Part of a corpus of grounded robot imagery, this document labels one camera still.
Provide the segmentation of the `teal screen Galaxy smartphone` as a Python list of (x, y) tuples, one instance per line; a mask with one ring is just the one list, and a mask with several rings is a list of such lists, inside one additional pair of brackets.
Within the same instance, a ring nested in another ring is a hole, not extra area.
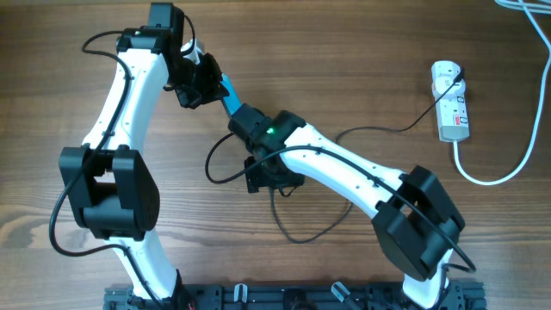
[(222, 74), (221, 84), (228, 91), (228, 95), (224, 96), (221, 101), (228, 117), (232, 118), (232, 116), (240, 109), (242, 103), (238, 98), (237, 92), (234, 89), (230, 78), (225, 73)]

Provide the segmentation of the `white power strip socket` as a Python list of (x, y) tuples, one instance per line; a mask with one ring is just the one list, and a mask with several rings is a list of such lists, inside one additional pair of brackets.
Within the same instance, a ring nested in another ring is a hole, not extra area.
[[(449, 60), (439, 60), (431, 67), (432, 82), (442, 76), (457, 77), (461, 67)], [(462, 141), (469, 137), (469, 125), (465, 93), (436, 103), (436, 120), (439, 139), (442, 142)]]

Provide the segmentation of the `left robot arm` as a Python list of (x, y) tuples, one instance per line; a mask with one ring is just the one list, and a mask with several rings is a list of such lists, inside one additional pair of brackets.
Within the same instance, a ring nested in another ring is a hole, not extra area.
[(194, 302), (164, 253), (155, 226), (160, 194), (142, 152), (159, 95), (174, 91), (194, 109), (214, 101), (235, 113), (240, 100), (214, 57), (198, 40), (185, 41), (191, 20), (172, 3), (155, 3), (140, 28), (116, 32), (115, 79), (96, 124), (79, 147), (59, 157), (68, 202), (77, 224), (113, 250), (133, 286), (140, 309), (190, 309)]

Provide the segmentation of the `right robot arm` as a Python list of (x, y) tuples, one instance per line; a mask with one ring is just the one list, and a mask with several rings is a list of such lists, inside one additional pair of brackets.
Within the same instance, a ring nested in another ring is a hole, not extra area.
[(289, 111), (271, 118), (248, 104), (227, 109), (229, 130), (245, 143), (249, 192), (324, 184), (371, 220), (387, 259), (405, 275), (406, 297), (417, 307), (440, 304), (449, 281), (444, 266), (465, 221), (431, 171), (387, 168), (325, 138)]

